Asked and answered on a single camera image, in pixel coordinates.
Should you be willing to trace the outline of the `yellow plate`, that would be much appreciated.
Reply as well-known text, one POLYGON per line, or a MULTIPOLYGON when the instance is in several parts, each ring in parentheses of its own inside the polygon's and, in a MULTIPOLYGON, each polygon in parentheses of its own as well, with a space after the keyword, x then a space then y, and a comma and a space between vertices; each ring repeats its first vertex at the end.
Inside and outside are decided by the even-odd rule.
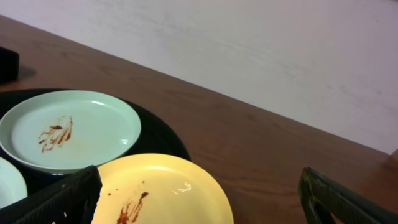
POLYGON ((233 224, 228 198, 198 165, 165 154, 122 157, 98 168, 93 223, 233 224))

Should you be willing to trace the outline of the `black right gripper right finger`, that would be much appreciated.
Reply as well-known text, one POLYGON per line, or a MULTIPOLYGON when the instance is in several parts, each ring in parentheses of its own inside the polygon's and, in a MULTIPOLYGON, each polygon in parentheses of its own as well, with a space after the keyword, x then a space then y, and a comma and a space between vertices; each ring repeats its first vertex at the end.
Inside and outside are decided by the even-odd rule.
POLYGON ((397 214, 365 199, 356 192, 309 167, 303 169, 299 195, 310 224, 343 223, 395 224, 397 214))

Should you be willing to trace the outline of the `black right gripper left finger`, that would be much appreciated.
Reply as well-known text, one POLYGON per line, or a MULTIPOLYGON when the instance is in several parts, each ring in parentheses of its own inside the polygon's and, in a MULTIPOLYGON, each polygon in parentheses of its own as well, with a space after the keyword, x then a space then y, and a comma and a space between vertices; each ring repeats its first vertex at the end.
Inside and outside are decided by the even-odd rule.
POLYGON ((88 166, 1 209, 1 223, 90 224, 102 182, 96 166, 88 166))

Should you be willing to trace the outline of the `mint plate with sauce smear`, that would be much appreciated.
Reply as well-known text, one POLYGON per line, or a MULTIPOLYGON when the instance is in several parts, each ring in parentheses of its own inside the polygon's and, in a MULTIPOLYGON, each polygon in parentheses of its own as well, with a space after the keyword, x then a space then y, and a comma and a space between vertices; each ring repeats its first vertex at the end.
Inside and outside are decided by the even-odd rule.
POLYGON ((30 97, 1 118, 1 148, 31 169, 71 174, 125 154, 141 120, 126 102, 94 91, 63 90, 30 97))

